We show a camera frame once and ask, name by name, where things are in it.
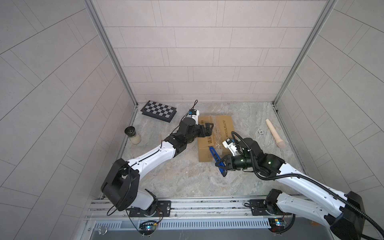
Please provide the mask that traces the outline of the blue utility knife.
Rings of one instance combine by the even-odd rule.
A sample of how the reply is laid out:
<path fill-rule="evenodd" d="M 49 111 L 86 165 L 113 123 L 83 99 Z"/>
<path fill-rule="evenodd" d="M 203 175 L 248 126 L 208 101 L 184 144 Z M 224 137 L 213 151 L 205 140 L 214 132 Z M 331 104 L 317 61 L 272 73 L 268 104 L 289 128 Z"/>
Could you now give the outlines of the blue utility knife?
<path fill-rule="evenodd" d="M 209 150 L 215 160 L 215 166 L 219 169 L 221 175 L 223 177 L 226 177 L 228 171 L 226 169 L 224 161 L 221 160 L 220 156 L 218 155 L 214 147 L 209 147 Z"/>

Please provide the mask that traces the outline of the brown cardboard express box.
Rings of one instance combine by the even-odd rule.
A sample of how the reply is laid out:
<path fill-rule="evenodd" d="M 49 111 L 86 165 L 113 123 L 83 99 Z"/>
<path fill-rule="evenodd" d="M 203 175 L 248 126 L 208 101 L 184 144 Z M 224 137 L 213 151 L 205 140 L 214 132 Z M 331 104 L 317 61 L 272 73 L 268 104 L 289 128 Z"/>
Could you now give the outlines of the brown cardboard express box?
<path fill-rule="evenodd" d="M 198 138 L 198 156 L 200 163 L 207 163 L 214 160 L 210 147 L 213 147 L 220 157 L 231 154 L 223 142 L 232 138 L 231 132 L 235 131 L 234 122 L 231 116 L 199 116 L 199 124 L 214 124 L 210 137 Z"/>

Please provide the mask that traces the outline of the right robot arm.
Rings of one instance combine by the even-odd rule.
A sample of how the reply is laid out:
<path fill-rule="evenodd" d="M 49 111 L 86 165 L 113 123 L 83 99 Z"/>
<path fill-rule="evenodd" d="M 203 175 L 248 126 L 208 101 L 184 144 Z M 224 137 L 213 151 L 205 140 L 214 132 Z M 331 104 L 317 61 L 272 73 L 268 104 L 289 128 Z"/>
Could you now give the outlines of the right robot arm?
<path fill-rule="evenodd" d="M 224 171 L 251 171 L 260 180 L 278 181 L 307 197 L 298 199 L 273 189 L 265 199 L 271 215 L 277 211 L 292 213 L 330 228 L 340 240 L 360 240 L 363 237 L 364 204 L 360 195 L 343 193 L 301 173 L 285 160 L 264 153 L 251 138 L 227 139 L 223 146 L 230 154 L 215 164 Z"/>

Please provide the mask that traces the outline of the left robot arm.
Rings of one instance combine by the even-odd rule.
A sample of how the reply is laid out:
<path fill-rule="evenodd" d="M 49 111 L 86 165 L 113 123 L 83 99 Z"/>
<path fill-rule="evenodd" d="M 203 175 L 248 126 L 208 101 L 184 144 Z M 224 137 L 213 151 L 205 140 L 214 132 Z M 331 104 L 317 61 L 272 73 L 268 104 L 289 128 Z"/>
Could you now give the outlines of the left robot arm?
<path fill-rule="evenodd" d="M 210 137 L 213 127 L 213 123 L 199 125 L 194 118 L 183 119 L 178 130 L 166 137 L 155 149 L 129 161 L 122 158 L 116 160 L 101 186 L 102 193 L 119 212 L 131 207 L 146 211 L 149 216 L 153 215 L 158 199 L 148 190 L 139 190 L 141 178 L 179 155 L 196 138 Z"/>

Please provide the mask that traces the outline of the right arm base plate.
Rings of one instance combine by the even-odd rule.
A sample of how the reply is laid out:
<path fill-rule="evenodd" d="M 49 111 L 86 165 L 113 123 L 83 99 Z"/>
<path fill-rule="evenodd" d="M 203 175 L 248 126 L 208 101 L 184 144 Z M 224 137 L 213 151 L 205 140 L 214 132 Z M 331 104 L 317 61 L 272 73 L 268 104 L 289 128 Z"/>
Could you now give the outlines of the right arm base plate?
<path fill-rule="evenodd" d="M 275 216 L 281 213 L 277 204 L 269 200 L 250 200 L 244 206 L 251 209 L 253 216 Z"/>

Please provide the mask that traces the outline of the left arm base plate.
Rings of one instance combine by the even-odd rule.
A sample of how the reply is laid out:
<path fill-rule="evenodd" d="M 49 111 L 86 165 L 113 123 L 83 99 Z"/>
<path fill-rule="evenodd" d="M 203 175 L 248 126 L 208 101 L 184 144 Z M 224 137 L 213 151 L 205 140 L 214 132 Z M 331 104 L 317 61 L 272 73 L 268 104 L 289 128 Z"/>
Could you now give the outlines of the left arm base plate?
<path fill-rule="evenodd" d="M 171 201 L 155 200 L 148 209 L 143 210 L 140 208 L 128 208 L 129 216 L 134 218 L 139 217 L 169 217 L 171 211 Z"/>

